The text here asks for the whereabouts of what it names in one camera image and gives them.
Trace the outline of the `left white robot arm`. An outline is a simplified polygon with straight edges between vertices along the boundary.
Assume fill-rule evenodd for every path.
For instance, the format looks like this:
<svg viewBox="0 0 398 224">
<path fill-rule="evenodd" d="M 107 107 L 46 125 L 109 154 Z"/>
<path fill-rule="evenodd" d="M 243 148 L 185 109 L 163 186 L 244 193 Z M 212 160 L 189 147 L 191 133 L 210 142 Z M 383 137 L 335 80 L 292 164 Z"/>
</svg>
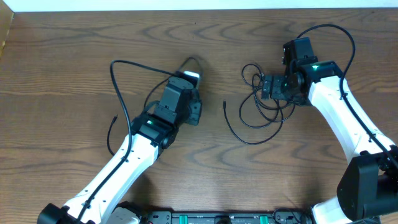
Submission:
<svg viewBox="0 0 398 224">
<path fill-rule="evenodd" d="M 140 216 L 118 206 L 131 185 L 175 140 L 182 124 L 201 115 L 200 76 L 171 77 L 159 101 L 130 123 L 131 133 L 99 174 L 63 207 L 50 203 L 38 223 L 139 223 Z"/>
</svg>

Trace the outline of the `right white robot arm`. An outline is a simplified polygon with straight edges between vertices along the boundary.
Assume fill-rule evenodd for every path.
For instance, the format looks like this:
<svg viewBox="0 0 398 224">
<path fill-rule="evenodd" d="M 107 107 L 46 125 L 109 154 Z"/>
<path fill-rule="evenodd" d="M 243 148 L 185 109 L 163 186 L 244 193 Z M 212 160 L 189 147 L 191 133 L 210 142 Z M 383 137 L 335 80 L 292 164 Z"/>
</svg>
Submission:
<svg viewBox="0 0 398 224">
<path fill-rule="evenodd" d="M 314 106 L 326 119 L 348 166 L 336 197 L 314 205 L 314 223 L 353 223 L 397 211 L 397 146 L 370 120 L 334 61 L 318 61 L 310 39 L 283 46 L 282 76 L 266 75 L 263 99 Z"/>
</svg>

